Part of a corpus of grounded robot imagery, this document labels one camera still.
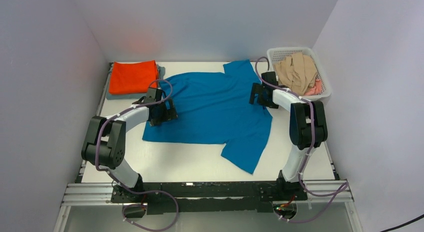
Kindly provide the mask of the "blue t shirt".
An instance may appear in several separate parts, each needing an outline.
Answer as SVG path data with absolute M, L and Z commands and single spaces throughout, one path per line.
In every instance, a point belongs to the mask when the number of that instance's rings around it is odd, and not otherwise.
M 248 60 L 223 65 L 223 72 L 187 72 L 160 83 L 171 95 L 177 118 L 147 125 L 149 142 L 222 144 L 222 157 L 252 174 L 265 149 L 272 125 L 268 110 L 250 104 L 259 79 Z

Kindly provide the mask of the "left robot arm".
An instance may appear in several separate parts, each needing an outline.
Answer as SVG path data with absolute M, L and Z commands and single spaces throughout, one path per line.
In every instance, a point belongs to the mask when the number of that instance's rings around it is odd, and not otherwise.
M 146 96 L 124 111 L 91 118 L 81 157 L 98 171 L 106 172 L 118 188 L 124 189 L 123 194 L 129 201 L 137 202 L 144 195 L 143 179 L 125 160 L 127 132 L 145 122 L 154 127 L 177 117 L 171 95 L 150 87 Z

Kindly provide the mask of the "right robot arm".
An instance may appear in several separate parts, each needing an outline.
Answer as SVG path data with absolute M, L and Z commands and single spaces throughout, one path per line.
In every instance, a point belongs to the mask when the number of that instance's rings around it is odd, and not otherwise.
M 289 138 L 292 148 L 288 160 L 280 171 L 275 187 L 276 195 L 287 200 L 304 193 L 303 174 L 312 153 L 328 138 L 324 105 L 298 96 L 287 87 L 278 85 L 276 73 L 269 71 L 253 83 L 250 104 L 289 112 Z

